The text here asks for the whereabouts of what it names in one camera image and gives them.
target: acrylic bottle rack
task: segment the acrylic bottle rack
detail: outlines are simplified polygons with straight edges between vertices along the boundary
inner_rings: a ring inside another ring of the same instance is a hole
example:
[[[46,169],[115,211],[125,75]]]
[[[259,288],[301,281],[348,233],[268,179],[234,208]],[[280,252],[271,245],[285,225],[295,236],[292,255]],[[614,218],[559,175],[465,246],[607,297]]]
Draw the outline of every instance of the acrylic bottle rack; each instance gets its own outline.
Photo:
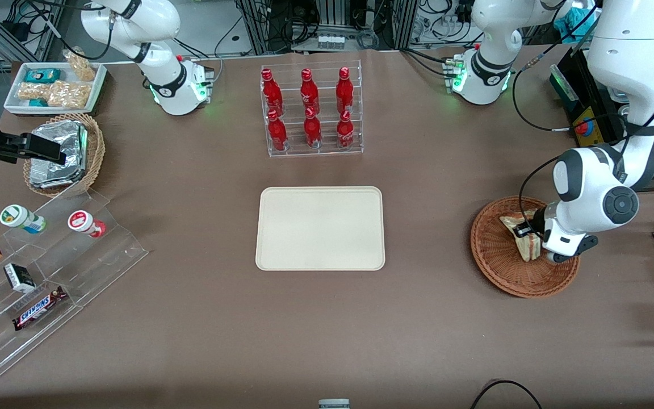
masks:
[[[350,68],[350,80],[353,82],[353,138],[352,147],[347,150],[340,150],[337,147],[337,124],[340,113],[337,112],[337,82],[339,80],[339,69]],[[344,155],[345,153],[363,153],[364,132],[363,132],[363,71],[360,60],[331,61],[331,62],[304,62],[296,64],[263,65],[263,68],[270,68],[282,91],[284,100],[284,115],[281,120],[286,127],[286,135],[289,140],[289,149],[278,151],[272,145],[269,137],[269,119],[267,113],[269,107],[262,92],[264,81],[260,83],[260,94],[262,96],[262,109],[264,111],[264,128],[267,135],[267,150],[269,156],[315,156],[315,155]],[[319,92],[320,113],[317,119],[320,120],[322,129],[322,147],[312,149],[307,145],[306,134],[304,133],[304,105],[301,101],[301,70],[309,68],[312,70],[317,90]]]
[[[30,235],[12,228],[0,238],[0,376],[148,254],[115,221],[108,202],[98,192],[75,185],[34,211],[47,221],[42,233]],[[67,219],[76,210],[103,221],[106,233],[93,239],[70,230]],[[27,294],[11,289],[3,271],[10,262],[26,267],[36,289]],[[15,331],[11,321],[58,286],[68,297]]]

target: robotic arm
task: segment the robotic arm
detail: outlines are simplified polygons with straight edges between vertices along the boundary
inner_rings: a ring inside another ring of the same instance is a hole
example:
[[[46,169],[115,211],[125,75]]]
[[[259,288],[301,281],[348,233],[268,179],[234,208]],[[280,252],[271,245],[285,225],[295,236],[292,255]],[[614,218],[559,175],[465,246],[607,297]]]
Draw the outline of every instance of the robotic arm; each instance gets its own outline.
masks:
[[[484,33],[479,49],[454,56],[452,91],[470,103],[496,101],[509,81],[509,70],[522,45],[517,29],[562,18],[572,7],[566,0],[476,0],[471,20]]]
[[[99,5],[106,9],[81,13],[85,31],[137,63],[164,111],[184,115],[210,101],[213,72],[194,62],[180,61],[164,42],[176,38],[181,25],[171,2],[100,0]]]
[[[587,63],[595,80],[628,96],[630,136],[612,147],[570,149],[556,160],[560,200],[530,221],[555,262],[595,246],[596,236],[587,233],[633,220],[639,209],[634,190],[654,174],[654,2],[605,0]],[[517,226],[518,235],[529,231]]]

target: brown tablecloth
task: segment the brown tablecloth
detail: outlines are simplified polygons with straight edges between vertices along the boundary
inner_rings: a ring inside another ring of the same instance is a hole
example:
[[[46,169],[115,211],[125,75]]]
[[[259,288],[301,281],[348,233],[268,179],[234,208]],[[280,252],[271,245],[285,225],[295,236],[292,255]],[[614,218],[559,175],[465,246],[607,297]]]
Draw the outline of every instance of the brown tablecloth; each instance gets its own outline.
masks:
[[[525,47],[517,65],[538,51]],[[560,56],[517,88],[525,115],[547,126],[567,123],[546,81]],[[356,57],[364,155],[269,158],[260,65]],[[599,234],[552,298],[502,293],[475,266],[480,208],[574,145],[521,122],[508,93],[472,106],[399,52],[284,55],[228,60],[213,103],[176,117],[150,101],[135,65],[108,69],[94,188],[153,252],[0,378],[0,407],[469,407],[492,378],[524,383],[545,407],[654,407],[654,194],[632,223]],[[5,114],[1,125],[43,121]],[[263,189],[345,185],[382,190],[384,269],[257,269]],[[555,199],[548,171],[527,195]],[[0,163],[0,209],[44,201],[21,165]],[[485,401],[533,405],[514,386]]]

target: aluminum foil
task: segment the aluminum foil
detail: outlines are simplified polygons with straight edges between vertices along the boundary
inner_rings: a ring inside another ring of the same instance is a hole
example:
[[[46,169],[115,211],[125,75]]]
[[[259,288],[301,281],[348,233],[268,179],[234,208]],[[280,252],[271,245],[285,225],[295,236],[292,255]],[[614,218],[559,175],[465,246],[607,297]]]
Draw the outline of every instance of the aluminum foil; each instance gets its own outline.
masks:
[[[46,160],[32,160],[29,180],[37,188],[64,186],[79,181],[85,174],[87,152],[87,129],[79,121],[59,121],[43,124],[33,134],[61,145],[66,155],[65,165]]]

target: snickers wrapper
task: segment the snickers wrapper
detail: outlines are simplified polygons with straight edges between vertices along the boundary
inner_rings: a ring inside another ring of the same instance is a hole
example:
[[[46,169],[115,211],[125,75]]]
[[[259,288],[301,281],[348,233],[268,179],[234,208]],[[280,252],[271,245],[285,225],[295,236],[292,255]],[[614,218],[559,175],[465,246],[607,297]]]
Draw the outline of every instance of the snickers wrapper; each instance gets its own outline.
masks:
[[[36,321],[45,312],[52,309],[57,301],[64,298],[67,298],[67,294],[62,290],[62,287],[57,287],[57,290],[47,294],[42,300],[39,300],[35,305],[24,311],[22,315],[11,321],[14,324],[15,331],[20,331],[20,329]]]
[[[12,290],[26,294],[37,287],[34,284],[32,276],[29,275],[27,269],[22,266],[10,262],[5,266],[5,273],[7,273],[7,280],[10,282]]]

